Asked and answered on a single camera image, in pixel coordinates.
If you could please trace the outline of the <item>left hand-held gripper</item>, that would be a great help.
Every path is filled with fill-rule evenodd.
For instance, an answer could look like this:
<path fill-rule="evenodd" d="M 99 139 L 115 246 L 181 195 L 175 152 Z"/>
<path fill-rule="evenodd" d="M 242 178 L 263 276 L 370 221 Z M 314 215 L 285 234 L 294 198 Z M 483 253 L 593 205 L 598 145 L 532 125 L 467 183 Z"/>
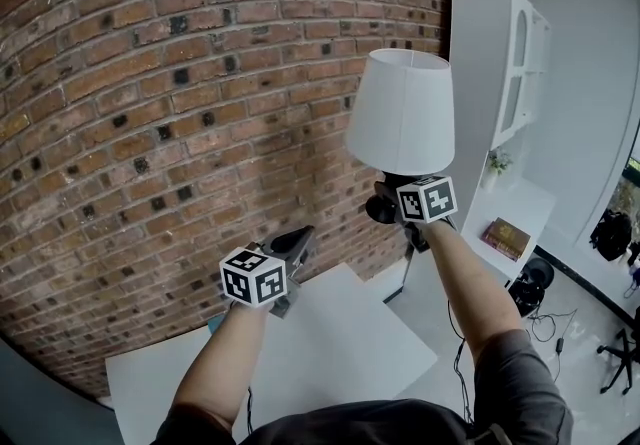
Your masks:
<path fill-rule="evenodd" d="M 313 226 L 306 225 L 235 248 L 219 262 L 224 294 L 238 304 L 269 307 L 283 319 L 300 288 L 294 276 L 314 249 L 313 231 Z"/>

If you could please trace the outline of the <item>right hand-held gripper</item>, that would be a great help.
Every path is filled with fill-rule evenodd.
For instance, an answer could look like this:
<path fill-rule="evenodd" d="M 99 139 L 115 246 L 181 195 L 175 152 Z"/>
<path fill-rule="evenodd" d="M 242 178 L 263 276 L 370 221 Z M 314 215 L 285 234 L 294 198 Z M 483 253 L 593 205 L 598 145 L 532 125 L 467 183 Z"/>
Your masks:
<path fill-rule="evenodd" d="M 444 220 L 455 227 L 450 216 L 458 206 L 450 176 L 432 174 L 415 176 L 386 173 L 374 184 L 375 194 L 386 199 L 394 210 L 394 223 L 401 226 L 409 244 L 422 253 L 429 249 L 421 226 Z"/>

